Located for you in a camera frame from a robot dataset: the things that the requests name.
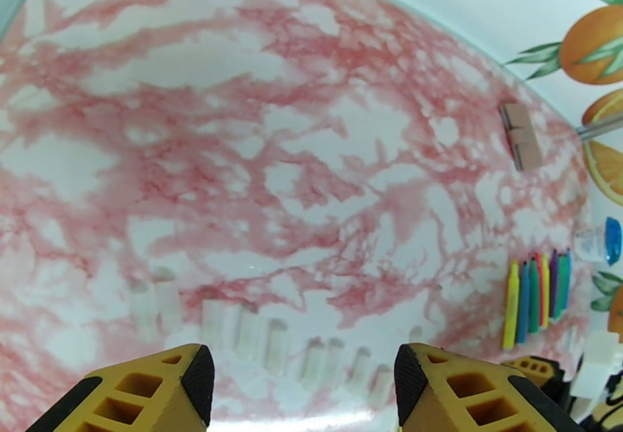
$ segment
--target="purple crayon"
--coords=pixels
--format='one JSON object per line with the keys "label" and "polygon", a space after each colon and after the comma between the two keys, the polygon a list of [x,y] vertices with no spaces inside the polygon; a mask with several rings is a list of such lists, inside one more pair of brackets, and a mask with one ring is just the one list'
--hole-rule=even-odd
{"label": "purple crayon", "polygon": [[554,250],[550,261],[550,318],[555,318],[556,293],[558,288],[558,252]]}

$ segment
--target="orange slice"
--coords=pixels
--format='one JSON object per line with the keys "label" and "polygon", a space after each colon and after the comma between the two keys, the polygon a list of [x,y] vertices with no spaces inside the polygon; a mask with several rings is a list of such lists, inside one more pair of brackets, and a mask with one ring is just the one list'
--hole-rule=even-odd
{"label": "orange slice", "polygon": [[623,342],[623,286],[619,286],[612,299],[608,315],[608,331],[618,333],[619,343]]}
{"label": "orange slice", "polygon": [[[623,111],[623,89],[601,97],[582,118],[584,125]],[[612,202],[623,205],[623,153],[597,141],[584,145],[586,165],[597,187]]]}

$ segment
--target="red crayon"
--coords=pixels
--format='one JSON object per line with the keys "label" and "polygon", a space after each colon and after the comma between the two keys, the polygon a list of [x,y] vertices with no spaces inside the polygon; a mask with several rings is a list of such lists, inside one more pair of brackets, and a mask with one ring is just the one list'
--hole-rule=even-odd
{"label": "red crayon", "polygon": [[541,260],[540,253],[534,254],[534,259],[537,260],[537,271],[539,272],[539,327],[545,328],[545,301],[543,292],[545,292],[545,281],[543,278],[543,261]]}

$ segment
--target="crayon set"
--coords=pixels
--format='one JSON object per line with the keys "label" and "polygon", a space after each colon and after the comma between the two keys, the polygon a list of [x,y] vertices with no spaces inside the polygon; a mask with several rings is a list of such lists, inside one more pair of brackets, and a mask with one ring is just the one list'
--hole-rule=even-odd
{"label": "crayon set", "polygon": [[571,290],[571,251],[551,257],[536,253],[510,267],[503,349],[525,343],[529,334],[546,329],[567,310]]}

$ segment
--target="table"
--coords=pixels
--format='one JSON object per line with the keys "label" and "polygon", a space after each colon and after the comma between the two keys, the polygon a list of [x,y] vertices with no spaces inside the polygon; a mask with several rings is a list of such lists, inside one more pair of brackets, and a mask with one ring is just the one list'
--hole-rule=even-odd
{"label": "table", "polygon": [[[579,262],[567,315],[500,350],[509,261],[566,248],[590,220],[579,139],[397,5],[28,0],[0,47],[0,99],[5,429],[88,371],[201,341],[205,299],[224,306],[214,430],[391,430],[391,395],[372,410],[366,387],[301,387],[312,340],[343,346],[344,374],[357,352],[370,374],[391,366],[410,340],[579,358]],[[502,101],[530,109],[546,160],[533,173],[513,166]],[[144,343],[128,286],[162,272],[184,326]],[[257,311],[255,359],[231,346],[241,304]],[[281,378],[262,366],[271,319],[290,335]]]}

